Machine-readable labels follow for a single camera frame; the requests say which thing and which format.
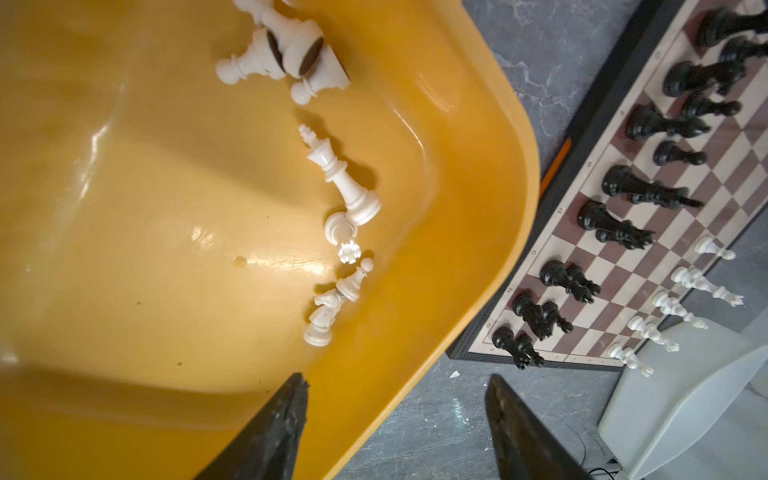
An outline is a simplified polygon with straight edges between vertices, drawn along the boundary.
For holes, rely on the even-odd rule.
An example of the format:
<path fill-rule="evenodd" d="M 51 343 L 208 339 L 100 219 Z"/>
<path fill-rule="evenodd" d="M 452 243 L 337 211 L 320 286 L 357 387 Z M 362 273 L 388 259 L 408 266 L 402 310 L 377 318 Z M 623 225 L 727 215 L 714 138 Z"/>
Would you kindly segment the yellow plastic tray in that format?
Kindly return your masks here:
<path fill-rule="evenodd" d="M 231 1 L 1 5 L 1 475 L 191 479 L 294 373 L 294 475 L 330 478 L 503 285 L 535 216 L 530 121 L 458 1 L 288 1 L 350 76 L 235 86 Z M 362 226 L 299 134 L 328 138 Z M 374 269 L 327 346 L 314 298 Z"/>

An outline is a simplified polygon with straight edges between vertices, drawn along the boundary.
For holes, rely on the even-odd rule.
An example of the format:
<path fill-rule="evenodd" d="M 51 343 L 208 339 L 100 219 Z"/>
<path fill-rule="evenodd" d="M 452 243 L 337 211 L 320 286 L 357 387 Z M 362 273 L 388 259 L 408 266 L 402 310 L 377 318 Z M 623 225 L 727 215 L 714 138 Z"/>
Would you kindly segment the white plastic tray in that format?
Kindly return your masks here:
<path fill-rule="evenodd" d="M 680 323 L 663 333 L 680 350 L 644 345 L 637 357 L 654 373 L 625 369 L 598 424 L 620 479 L 643 479 L 683 454 L 767 360 L 765 341 L 716 323 L 708 329 Z"/>

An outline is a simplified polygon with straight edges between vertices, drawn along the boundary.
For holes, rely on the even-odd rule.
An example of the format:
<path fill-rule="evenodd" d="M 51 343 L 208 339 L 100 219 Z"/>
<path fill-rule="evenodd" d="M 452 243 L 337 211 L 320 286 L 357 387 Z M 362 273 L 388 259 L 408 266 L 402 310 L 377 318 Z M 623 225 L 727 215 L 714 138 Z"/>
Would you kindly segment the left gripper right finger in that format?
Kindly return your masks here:
<path fill-rule="evenodd" d="M 498 374 L 489 378 L 485 408 L 501 479 L 591 479 Z"/>

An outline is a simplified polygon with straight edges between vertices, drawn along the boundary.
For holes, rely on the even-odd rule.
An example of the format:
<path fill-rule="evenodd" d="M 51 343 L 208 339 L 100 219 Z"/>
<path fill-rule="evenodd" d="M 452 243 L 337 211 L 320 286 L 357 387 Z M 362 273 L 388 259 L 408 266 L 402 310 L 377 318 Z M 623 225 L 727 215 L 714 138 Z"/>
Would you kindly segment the brown folding chess board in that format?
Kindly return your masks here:
<path fill-rule="evenodd" d="M 507 284 L 453 359 L 617 370 L 767 203 L 767 5 L 645 1 L 567 131 Z"/>

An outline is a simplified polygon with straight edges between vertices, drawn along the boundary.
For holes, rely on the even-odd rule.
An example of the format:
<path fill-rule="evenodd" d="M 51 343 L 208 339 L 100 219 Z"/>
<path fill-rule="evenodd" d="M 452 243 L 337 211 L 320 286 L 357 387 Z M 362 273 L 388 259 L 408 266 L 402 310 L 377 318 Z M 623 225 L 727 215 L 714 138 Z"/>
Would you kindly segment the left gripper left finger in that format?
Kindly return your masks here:
<path fill-rule="evenodd" d="M 309 384 L 292 374 L 198 479 L 291 479 L 307 422 Z"/>

